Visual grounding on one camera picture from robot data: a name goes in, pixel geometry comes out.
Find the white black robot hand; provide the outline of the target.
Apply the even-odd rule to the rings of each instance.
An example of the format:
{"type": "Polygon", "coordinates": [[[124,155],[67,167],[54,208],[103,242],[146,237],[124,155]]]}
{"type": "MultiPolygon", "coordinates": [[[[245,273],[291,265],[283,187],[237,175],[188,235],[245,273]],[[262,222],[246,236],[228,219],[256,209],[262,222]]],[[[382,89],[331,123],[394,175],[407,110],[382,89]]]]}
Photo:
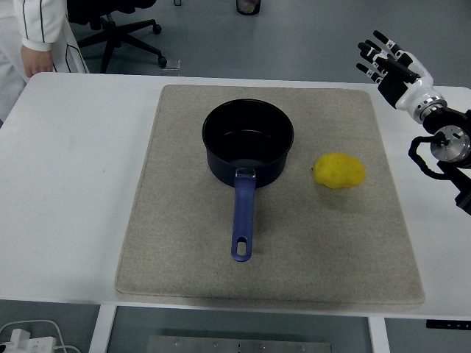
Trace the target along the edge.
{"type": "Polygon", "coordinates": [[[410,100],[433,86],[433,78],[423,64],[409,51],[375,30],[375,40],[358,44],[364,60],[356,68],[378,86],[384,99],[397,110],[406,110],[410,100]]]}

